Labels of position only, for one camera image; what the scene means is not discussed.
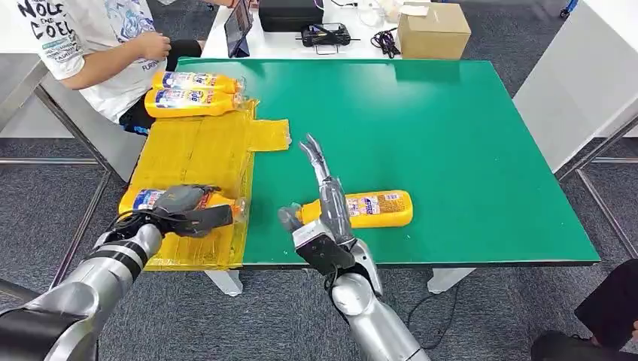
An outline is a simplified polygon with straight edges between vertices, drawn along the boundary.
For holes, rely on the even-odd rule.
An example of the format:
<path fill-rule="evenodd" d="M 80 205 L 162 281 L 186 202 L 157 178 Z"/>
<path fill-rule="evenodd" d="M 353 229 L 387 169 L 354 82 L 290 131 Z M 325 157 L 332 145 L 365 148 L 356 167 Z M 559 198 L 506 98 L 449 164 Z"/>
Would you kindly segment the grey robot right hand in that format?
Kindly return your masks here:
<path fill-rule="evenodd" d="M 291 204 L 278 209 L 281 225 L 291 234 L 296 253 L 323 276 L 355 265 L 350 252 L 355 242 L 342 185 L 331 175 L 319 143 L 311 134 L 299 142 L 314 169 L 321 214 L 309 223 L 296 215 L 300 207 Z"/>

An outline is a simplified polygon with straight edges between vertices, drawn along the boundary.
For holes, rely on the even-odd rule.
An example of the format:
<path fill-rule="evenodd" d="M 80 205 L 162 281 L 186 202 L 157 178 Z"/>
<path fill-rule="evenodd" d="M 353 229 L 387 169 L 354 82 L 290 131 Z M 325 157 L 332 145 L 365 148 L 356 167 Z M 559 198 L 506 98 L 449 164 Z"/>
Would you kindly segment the person's right hand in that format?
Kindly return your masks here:
<path fill-rule="evenodd" d="M 170 38 L 158 32 L 142 32 L 130 43 L 140 59 L 161 61 L 172 49 Z"/>

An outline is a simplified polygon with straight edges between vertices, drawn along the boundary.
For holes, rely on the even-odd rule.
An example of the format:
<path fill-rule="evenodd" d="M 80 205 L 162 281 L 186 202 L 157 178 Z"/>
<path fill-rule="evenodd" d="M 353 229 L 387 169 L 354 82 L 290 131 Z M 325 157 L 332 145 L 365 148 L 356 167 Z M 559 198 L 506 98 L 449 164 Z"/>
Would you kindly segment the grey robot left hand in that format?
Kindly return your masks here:
<path fill-rule="evenodd" d="M 208 205 L 220 187 L 183 184 L 168 188 L 154 202 L 152 215 L 159 220 L 163 235 L 203 238 L 213 229 L 229 226 L 234 221 L 229 204 Z"/>

